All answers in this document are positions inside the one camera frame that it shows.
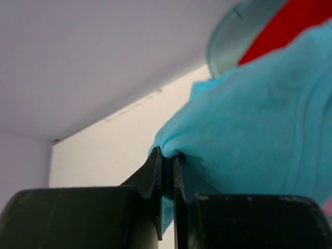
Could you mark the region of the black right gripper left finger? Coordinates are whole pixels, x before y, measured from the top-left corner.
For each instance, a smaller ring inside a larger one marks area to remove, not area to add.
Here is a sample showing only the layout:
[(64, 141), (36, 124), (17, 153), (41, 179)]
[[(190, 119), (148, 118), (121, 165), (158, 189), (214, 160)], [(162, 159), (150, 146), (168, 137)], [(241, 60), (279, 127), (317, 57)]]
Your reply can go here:
[(119, 186), (16, 193), (1, 213), (1, 248), (157, 248), (161, 167), (155, 148)]

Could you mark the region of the turquoise t shirt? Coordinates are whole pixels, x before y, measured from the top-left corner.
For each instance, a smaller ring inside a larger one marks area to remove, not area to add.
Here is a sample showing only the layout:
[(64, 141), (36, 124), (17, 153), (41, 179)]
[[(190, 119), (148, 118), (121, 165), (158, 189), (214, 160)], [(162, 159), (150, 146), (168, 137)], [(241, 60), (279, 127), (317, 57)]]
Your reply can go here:
[(223, 193), (331, 199), (331, 22), (217, 79), (197, 82), (153, 147)]

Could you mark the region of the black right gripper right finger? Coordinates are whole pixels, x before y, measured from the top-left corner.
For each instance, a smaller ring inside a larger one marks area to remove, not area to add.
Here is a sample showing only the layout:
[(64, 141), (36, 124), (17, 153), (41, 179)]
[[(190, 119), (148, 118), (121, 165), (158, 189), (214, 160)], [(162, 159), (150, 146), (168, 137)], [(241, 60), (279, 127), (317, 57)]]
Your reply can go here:
[(320, 207), (300, 196), (219, 193), (175, 157), (176, 248), (331, 248)]

